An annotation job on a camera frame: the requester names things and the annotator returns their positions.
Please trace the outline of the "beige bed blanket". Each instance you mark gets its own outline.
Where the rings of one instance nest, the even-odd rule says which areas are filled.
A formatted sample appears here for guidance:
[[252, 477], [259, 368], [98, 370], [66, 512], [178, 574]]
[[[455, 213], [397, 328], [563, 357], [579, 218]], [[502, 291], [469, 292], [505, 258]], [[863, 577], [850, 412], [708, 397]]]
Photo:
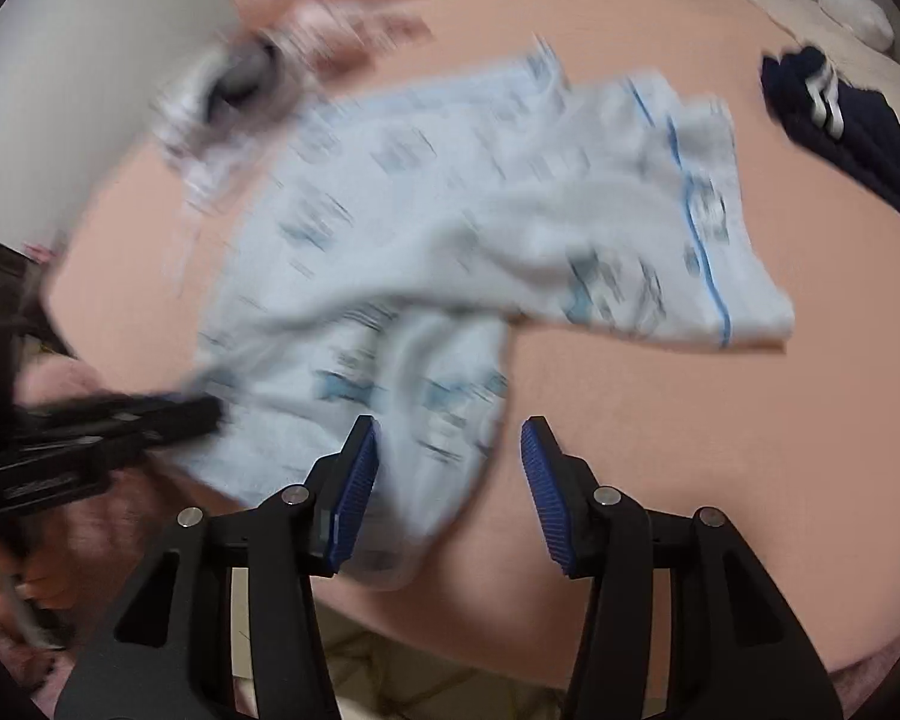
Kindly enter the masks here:
[[821, 49], [854, 85], [900, 89], [900, 65], [837, 25], [814, 0], [748, 0], [800, 44]]

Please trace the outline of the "light blue cartoon shorts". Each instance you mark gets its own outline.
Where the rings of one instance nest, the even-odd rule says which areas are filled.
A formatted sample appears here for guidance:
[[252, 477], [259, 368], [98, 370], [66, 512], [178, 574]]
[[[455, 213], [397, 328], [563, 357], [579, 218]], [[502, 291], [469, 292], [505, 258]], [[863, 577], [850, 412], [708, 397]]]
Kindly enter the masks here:
[[201, 322], [194, 385], [226, 426], [176, 465], [256, 505], [372, 416], [380, 471], [344, 568], [403, 585], [493, 451], [517, 319], [712, 348], [788, 338], [724, 101], [655, 70], [575, 86], [539, 46], [306, 110]]

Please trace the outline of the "white navy-trimmed shirt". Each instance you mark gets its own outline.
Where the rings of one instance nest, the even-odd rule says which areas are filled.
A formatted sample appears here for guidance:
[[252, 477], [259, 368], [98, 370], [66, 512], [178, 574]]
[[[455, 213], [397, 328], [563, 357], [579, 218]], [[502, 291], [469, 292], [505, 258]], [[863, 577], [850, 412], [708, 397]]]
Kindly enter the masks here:
[[198, 208], [219, 202], [263, 137], [307, 96], [310, 71], [280, 32], [217, 39], [160, 88], [152, 135]]

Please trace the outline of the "navy striped folded garment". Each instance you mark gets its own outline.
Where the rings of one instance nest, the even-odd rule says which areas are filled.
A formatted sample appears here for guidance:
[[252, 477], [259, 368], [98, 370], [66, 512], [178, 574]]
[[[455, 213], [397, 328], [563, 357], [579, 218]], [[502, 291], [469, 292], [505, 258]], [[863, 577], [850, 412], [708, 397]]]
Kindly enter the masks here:
[[766, 55], [761, 86], [767, 109], [793, 143], [900, 214], [900, 121], [883, 93], [844, 82], [814, 46]]

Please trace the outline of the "white plush pillow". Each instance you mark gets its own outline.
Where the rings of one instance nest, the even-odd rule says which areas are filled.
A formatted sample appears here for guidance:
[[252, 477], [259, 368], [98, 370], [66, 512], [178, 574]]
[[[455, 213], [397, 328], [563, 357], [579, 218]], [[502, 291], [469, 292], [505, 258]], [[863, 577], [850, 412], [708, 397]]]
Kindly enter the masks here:
[[818, 0], [824, 13], [860, 43], [886, 54], [894, 44], [894, 31], [886, 11], [873, 0]]

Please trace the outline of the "pink patterned garment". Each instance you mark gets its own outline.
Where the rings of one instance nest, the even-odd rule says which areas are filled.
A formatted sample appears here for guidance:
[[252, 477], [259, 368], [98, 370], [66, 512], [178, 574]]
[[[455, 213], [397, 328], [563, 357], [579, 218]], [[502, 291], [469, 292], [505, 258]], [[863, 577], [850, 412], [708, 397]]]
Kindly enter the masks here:
[[304, 0], [284, 20], [295, 52], [324, 80], [346, 75], [430, 36], [414, 13], [356, 0]]

